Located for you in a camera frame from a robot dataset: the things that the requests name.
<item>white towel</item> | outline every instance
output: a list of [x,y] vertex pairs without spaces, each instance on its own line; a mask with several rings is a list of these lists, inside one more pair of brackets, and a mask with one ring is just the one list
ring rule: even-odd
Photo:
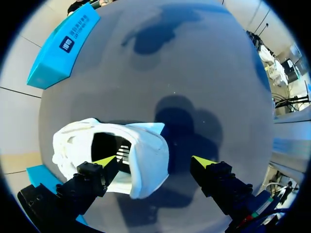
[[131,174],[119,171],[107,191],[129,194],[133,199],[145,198],[168,177],[169,149],[160,135],[163,127],[163,123],[103,124],[93,118],[74,122],[54,134],[52,161],[69,180],[77,173],[77,166],[84,161],[92,162],[95,133],[120,136],[131,143],[128,153]]

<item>gray table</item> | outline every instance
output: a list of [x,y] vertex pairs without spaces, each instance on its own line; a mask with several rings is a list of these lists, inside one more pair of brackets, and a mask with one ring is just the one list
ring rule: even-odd
[[73,121],[164,122],[172,173],[150,197],[107,193],[85,214],[108,233],[223,232],[230,222],[189,173],[190,157],[226,161],[259,189],[272,150],[272,103],[258,54],[234,17],[211,0],[120,0],[101,20],[70,78],[45,90],[40,109],[44,164],[52,136]]

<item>folded fabric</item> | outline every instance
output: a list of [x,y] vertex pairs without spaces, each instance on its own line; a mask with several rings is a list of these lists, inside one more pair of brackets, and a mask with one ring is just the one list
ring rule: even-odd
[[163,123],[103,124],[94,118],[74,122],[54,134],[52,161],[69,180],[84,161],[116,155],[130,174],[119,171],[107,191],[145,198],[168,177],[169,149],[160,135],[163,128]]

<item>blue sign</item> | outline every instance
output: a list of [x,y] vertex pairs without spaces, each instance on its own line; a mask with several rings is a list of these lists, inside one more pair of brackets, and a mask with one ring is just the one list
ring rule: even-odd
[[74,62],[100,16],[87,3],[67,17],[41,48],[27,79],[40,89],[68,78]]

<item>blue object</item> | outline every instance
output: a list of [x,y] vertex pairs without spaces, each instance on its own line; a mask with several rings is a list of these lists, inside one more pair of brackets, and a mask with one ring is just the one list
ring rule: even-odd
[[27,85],[47,89],[68,78],[81,47],[99,19],[100,16],[89,3],[67,17],[44,43],[30,71]]
[[[56,185],[58,183],[63,184],[50,172],[50,170],[47,169],[45,165],[29,167],[26,171],[28,173],[30,183],[34,187],[43,184],[48,190],[56,194]],[[84,225],[87,225],[81,215],[79,215],[76,220]]]

